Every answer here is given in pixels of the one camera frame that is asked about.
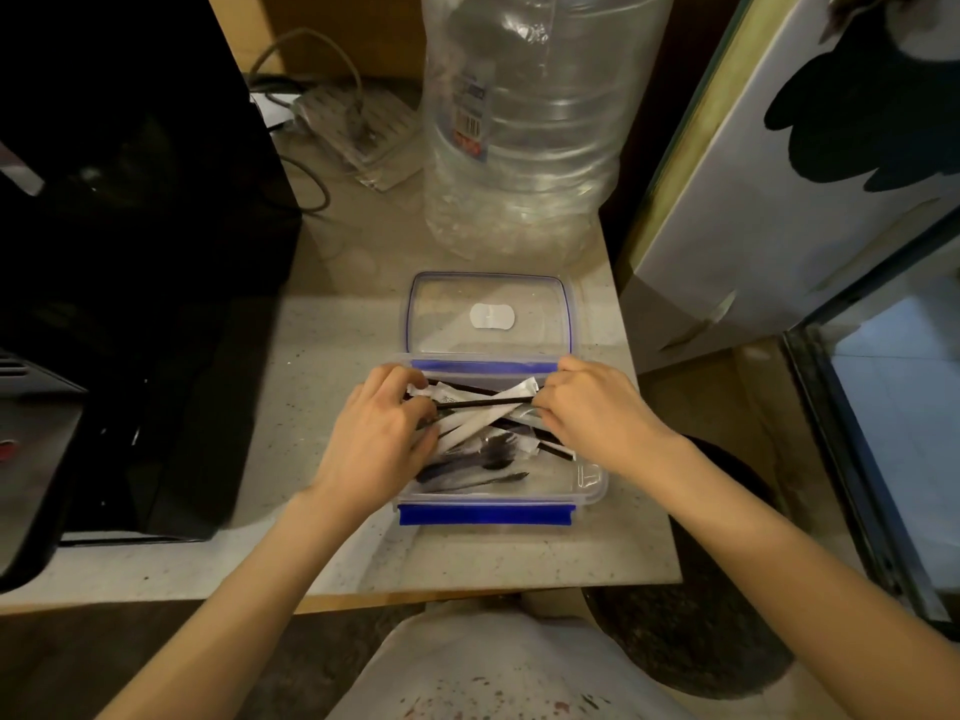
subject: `black machine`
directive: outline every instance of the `black machine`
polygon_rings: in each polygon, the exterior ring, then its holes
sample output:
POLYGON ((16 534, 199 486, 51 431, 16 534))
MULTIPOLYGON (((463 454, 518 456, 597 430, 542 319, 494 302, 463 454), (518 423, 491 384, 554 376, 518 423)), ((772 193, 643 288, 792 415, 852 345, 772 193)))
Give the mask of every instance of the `black machine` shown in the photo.
POLYGON ((8 0, 0 591, 231 517, 301 226, 207 0, 8 0))

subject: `bottle label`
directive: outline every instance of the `bottle label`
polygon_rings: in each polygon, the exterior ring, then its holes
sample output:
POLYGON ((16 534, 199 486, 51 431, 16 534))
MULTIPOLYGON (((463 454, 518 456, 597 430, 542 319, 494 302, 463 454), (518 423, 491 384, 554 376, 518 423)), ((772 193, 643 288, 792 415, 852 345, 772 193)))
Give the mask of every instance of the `bottle label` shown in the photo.
POLYGON ((477 161, 487 160, 493 81, 492 60, 472 62, 454 79, 450 140, 460 151, 477 161))

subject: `cable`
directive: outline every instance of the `cable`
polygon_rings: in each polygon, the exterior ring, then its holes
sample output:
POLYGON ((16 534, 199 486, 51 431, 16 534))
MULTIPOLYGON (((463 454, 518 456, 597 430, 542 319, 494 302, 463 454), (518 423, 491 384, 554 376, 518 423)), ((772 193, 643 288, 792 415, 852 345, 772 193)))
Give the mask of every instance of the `cable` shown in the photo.
MULTIPOLYGON (((354 65, 354 61, 351 60, 351 57, 344 52, 344 49, 337 45, 328 35, 324 35, 322 32, 318 32, 315 29, 310 27, 297 27, 296 29, 289 30, 284 32, 282 35, 278 35, 266 49, 263 50, 256 60, 253 61, 253 64, 249 68, 249 72, 246 74, 246 87, 250 91, 266 86, 270 87, 271 91, 265 91, 267 100, 282 106, 283 108, 290 108, 290 104, 284 100, 270 95, 271 93, 278 93, 276 86, 277 84, 293 84, 295 87, 300 87, 301 83, 294 80, 294 78, 289 77, 288 75, 278 75, 274 73, 265 73, 263 75, 259 74, 260 68, 263 66, 267 59, 272 56, 280 46, 284 43, 293 40, 296 37, 301 37, 302 35, 309 35, 318 39, 320 42, 326 43, 337 55, 346 63, 346 67, 350 69, 350 72, 353 74, 353 80, 356 82, 357 90, 353 101, 353 106, 351 107, 358 115, 363 110, 363 79, 360 77, 360 71, 357 70, 357 67, 354 65)), ((301 170, 307 177, 313 180, 314 184, 319 187, 319 191, 323 192, 323 202, 316 207, 299 207, 299 211, 304 215, 315 215, 320 212, 323 212, 325 209, 330 207, 330 189, 327 188, 327 185, 324 183, 324 180, 320 179, 320 175, 314 171, 312 168, 308 167, 304 162, 293 159, 284 154, 278 154, 280 161, 285 161, 288 164, 292 164, 294 167, 301 170)))
POLYGON ((323 192, 323 202, 318 204, 316 207, 299 207, 299 211, 304 215, 315 215, 318 212, 323 212, 330 206, 330 190, 327 188, 327 185, 324 183, 324 180, 320 179, 320 175, 314 171, 312 168, 308 167, 304 162, 297 161, 285 154, 278 154, 280 161, 285 161, 287 164, 293 164, 294 167, 301 170, 307 177, 313 180, 313 183, 319 187, 319 191, 323 192))

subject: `large plastic water jug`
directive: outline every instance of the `large plastic water jug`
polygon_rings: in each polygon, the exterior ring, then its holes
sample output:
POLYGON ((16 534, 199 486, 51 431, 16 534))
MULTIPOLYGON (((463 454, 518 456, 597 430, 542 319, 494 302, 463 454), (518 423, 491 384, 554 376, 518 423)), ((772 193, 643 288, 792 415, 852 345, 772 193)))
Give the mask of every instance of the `large plastic water jug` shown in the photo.
POLYGON ((423 0, 424 212, 467 258, 570 260, 617 183, 673 0, 423 0))

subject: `container lid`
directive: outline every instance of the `container lid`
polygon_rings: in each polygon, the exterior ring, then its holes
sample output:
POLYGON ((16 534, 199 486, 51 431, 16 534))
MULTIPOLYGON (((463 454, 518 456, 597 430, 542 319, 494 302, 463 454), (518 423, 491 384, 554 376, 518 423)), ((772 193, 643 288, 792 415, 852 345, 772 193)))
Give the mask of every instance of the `container lid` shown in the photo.
POLYGON ((411 356, 547 356, 574 346, 569 289, 557 277, 421 272, 410 289, 404 349, 411 356))

